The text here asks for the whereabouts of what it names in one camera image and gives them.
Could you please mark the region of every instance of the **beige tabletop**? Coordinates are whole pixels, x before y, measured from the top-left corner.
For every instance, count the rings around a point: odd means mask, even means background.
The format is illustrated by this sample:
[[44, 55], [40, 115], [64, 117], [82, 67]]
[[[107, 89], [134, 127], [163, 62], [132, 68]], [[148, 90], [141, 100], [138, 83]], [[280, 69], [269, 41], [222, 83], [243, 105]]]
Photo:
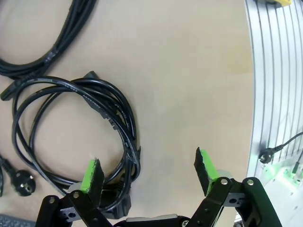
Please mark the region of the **beige tabletop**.
[[[0, 57], [31, 62], [54, 44], [71, 0], [0, 2]], [[48, 75], [65, 79], [94, 70], [122, 90], [136, 115], [142, 171], [132, 184], [129, 217], [191, 217], [204, 198], [193, 166], [205, 148], [215, 166], [246, 176], [253, 115], [253, 63], [243, 0], [99, 0], [86, 26]], [[12, 81], [0, 77], [0, 91]], [[43, 86], [33, 86], [27, 96]], [[28, 137], [42, 100], [20, 124]], [[11, 101], [0, 102], [0, 153], [27, 166], [11, 143]], [[63, 95], [41, 122], [41, 162], [81, 180], [98, 157], [106, 173], [122, 155], [117, 131], [75, 94]], [[43, 197], [57, 192], [35, 171], [36, 192], [19, 197], [6, 185], [0, 213], [35, 220]], [[218, 226], [232, 226], [226, 209]], [[83, 226], [81, 221], [75, 226]]]

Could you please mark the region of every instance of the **coiled cable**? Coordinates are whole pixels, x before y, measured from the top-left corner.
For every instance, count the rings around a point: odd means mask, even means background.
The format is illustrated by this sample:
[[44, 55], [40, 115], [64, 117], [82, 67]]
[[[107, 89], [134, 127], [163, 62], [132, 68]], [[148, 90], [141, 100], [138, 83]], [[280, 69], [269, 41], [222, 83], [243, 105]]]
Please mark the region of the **coiled cable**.
[[50, 65], [68, 48], [89, 18], [97, 0], [73, 0], [62, 30], [53, 47], [34, 62], [16, 65], [0, 59], [0, 75], [11, 79], [43, 76]]
[[[51, 87], [43, 88], [32, 95], [30, 95], [24, 102], [18, 107], [18, 100], [22, 91], [33, 84], [52, 84]], [[140, 149], [137, 149], [137, 131], [134, 120], [134, 114], [132, 109], [122, 94], [122, 92], [114, 85], [98, 79], [97, 75], [92, 71], [88, 73], [84, 78], [67, 81], [57, 77], [38, 77], [33, 79], [24, 80], [23, 83], [15, 89], [13, 100], [13, 129], [12, 129], [12, 142], [19, 157], [31, 168], [38, 171], [40, 175], [48, 181], [57, 191], [62, 195], [66, 194], [66, 189], [77, 181], [60, 176], [58, 174], [45, 170], [39, 163], [39, 160], [35, 155], [35, 136], [39, 121], [47, 109], [63, 92], [74, 92], [82, 96], [86, 102], [97, 112], [99, 112], [103, 118], [108, 119], [113, 128], [119, 132], [124, 146], [124, 155], [115, 170], [106, 177], [104, 189], [116, 190], [118, 188], [118, 195], [110, 204], [102, 206], [101, 211], [108, 211], [115, 208], [129, 193], [131, 182], [134, 181], [140, 173]], [[19, 119], [24, 110], [35, 100], [47, 96], [43, 102], [32, 124], [30, 137], [27, 140], [19, 126]], [[19, 137], [22, 146], [27, 152], [30, 160], [27, 159], [21, 152], [17, 137]], [[114, 182], [114, 179], [119, 177], [120, 173], [123, 173], [119, 183]]]

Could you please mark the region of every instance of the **power cord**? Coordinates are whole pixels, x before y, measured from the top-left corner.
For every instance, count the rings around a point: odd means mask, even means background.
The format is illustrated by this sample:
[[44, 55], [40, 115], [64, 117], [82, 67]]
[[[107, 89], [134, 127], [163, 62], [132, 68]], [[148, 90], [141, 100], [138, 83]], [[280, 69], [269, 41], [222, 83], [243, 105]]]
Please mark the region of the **power cord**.
[[[22, 91], [28, 86], [40, 83], [52, 84], [53, 86], [33, 93], [18, 107], [18, 100]], [[100, 210], [108, 218], [117, 219], [127, 215], [130, 208], [129, 191], [131, 182], [139, 176], [141, 169], [141, 149], [138, 150], [136, 145], [137, 130], [134, 114], [122, 92], [114, 85], [99, 79], [93, 71], [84, 78], [72, 81], [57, 77], [38, 77], [23, 80], [23, 83], [11, 92], [14, 94], [12, 142], [15, 150], [27, 165], [38, 171], [62, 195], [65, 195], [65, 190], [77, 181], [45, 170], [36, 158], [34, 141], [38, 123], [43, 113], [52, 101], [63, 92], [75, 92], [83, 97], [90, 107], [100, 113], [103, 118], [109, 120], [113, 128], [119, 132], [124, 146], [124, 155], [118, 166], [105, 179]], [[43, 96], [48, 97], [37, 111], [29, 140], [26, 140], [19, 126], [19, 119], [33, 101]], [[17, 137], [19, 137], [31, 160], [28, 160], [22, 154], [17, 143]]]
[[68, 48], [89, 18], [97, 0], [73, 0], [62, 30], [53, 47], [38, 60], [16, 65], [0, 59], [0, 74], [17, 80], [10, 87], [20, 86], [22, 80], [43, 76], [50, 65]]
[[10, 184], [20, 196], [29, 196], [35, 192], [36, 182], [27, 170], [16, 170], [10, 162], [0, 155], [0, 197], [3, 195], [4, 177], [3, 171], [8, 174]]
[[[293, 141], [294, 139], [296, 139], [297, 137], [302, 136], [302, 135], [303, 135], [303, 132], [300, 132], [300, 133], [296, 134], [295, 136], [293, 136], [291, 139], [289, 139], [284, 144], [281, 144], [281, 145], [276, 146], [274, 148], [266, 148], [266, 149], [261, 150], [261, 152], [259, 154], [260, 162], [263, 163], [263, 164], [267, 164], [267, 163], [271, 162], [273, 154], [281, 151], [291, 141]], [[296, 164], [295, 164], [295, 166], [293, 168], [293, 172], [292, 172], [293, 174], [295, 174], [297, 172], [297, 170], [298, 170], [298, 166], [300, 164], [300, 160], [301, 160], [302, 155], [303, 155], [303, 150], [302, 150], [302, 152], [301, 152], [301, 154], [299, 156], [298, 161], [296, 162]]]

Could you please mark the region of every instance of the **metal screw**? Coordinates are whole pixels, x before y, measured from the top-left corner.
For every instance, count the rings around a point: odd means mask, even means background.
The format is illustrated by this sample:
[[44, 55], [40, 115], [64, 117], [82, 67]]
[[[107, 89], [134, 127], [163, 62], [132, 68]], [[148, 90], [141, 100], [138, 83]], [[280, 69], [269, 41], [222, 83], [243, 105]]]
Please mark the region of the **metal screw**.
[[75, 192], [74, 194], [73, 194], [73, 197], [76, 199], [76, 198], [78, 198], [79, 197], [79, 192]]
[[249, 185], [253, 185], [253, 184], [254, 184], [254, 181], [253, 181], [253, 180], [248, 180], [247, 183], [248, 183]]
[[228, 181], [227, 181], [226, 179], [222, 179], [222, 180], [221, 180], [221, 184], [226, 185], [227, 183], [228, 183]]
[[189, 223], [188, 220], [182, 222], [182, 227], [185, 227]]
[[54, 197], [51, 197], [50, 199], [49, 199], [49, 203], [54, 203], [55, 202], [55, 198]]

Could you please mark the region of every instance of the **black power cable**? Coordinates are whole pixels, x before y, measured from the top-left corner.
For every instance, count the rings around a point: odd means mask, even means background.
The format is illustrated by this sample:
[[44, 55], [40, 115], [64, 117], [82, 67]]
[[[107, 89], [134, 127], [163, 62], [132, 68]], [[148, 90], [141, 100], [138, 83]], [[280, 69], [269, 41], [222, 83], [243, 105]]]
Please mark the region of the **black power cable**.
[[34, 62], [16, 65], [0, 59], [0, 74], [11, 79], [43, 76], [50, 65], [68, 48], [89, 18], [97, 0], [73, 0], [62, 30], [53, 47]]
[[[3, 157], [2, 155], [0, 155], [0, 163], [2, 163], [2, 161], [3, 161]], [[4, 176], [3, 176], [2, 168], [0, 166], [0, 197], [2, 197], [3, 195], [3, 189], [4, 189]]]
[[293, 141], [294, 139], [296, 139], [297, 137], [302, 136], [302, 135], [303, 135], [303, 132], [300, 132], [300, 133], [296, 134], [295, 136], [293, 136], [292, 138], [290, 138], [284, 144], [281, 144], [281, 145], [276, 146], [274, 148], [266, 148], [266, 149], [261, 150], [261, 152], [259, 153], [260, 162], [263, 163], [263, 164], [269, 163], [271, 161], [272, 157], [273, 157], [273, 154], [281, 151], [291, 141]]
[[292, 174], [294, 174], [294, 175], [295, 175], [295, 174], [297, 173], [297, 171], [298, 171], [299, 164], [300, 164], [300, 160], [301, 160], [302, 156], [303, 156], [303, 150], [301, 151], [301, 154], [300, 154], [300, 156], [299, 156], [299, 158], [298, 158], [298, 161], [296, 161], [296, 163], [295, 163], [295, 165], [294, 165], [294, 167], [293, 167]]
[[[40, 83], [52, 84], [53, 86], [33, 93], [18, 107], [18, 100], [22, 91], [30, 85]], [[120, 134], [124, 146], [124, 155], [115, 170], [106, 177], [104, 191], [108, 193], [103, 192], [101, 199], [101, 211], [110, 212], [112, 209], [119, 206], [123, 199], [128, 195], [131, 182], [134, 181], [140, 173], [140, 149], [138, 150], [136, 145], [137, 132], [134, 114], [125, 96], [114, 85], [98, 79], [93, 71], [88, 73], [84, 78], [75, 79], [71, 82], [57, 77], [38, 77], [23, 80], [23, 83], [16, 88], [14, 92], [13, 145], [19, 157], [31, 168], [38, 171], [40, 175], [61, 194], [64, 195], [66, 193], [65, 190], [71, 184], [76, 183], [75, 180], [45, 170], [35, 155], [34, 141], [38, 123], [47, 107], [54, 99], [62, 94], [62, 92], [75, 92], [82, 96], [94, 110], [103, 116], [103, 118], [108, 119], [113, 128]], [[48, 97], [37, 111], [32, 124], [29, 141], [27, 141], [20, 129], [18, 123], [19, 119], [28, 105], [43, 96]], [[17, 137], [19, 137], [22, 146], [31, 160], [28, 160], [22, 154], [17, 143]], [[114, 181], [114, 179], [119, 177], [119, 182], [115, 183], [116, 181]]]

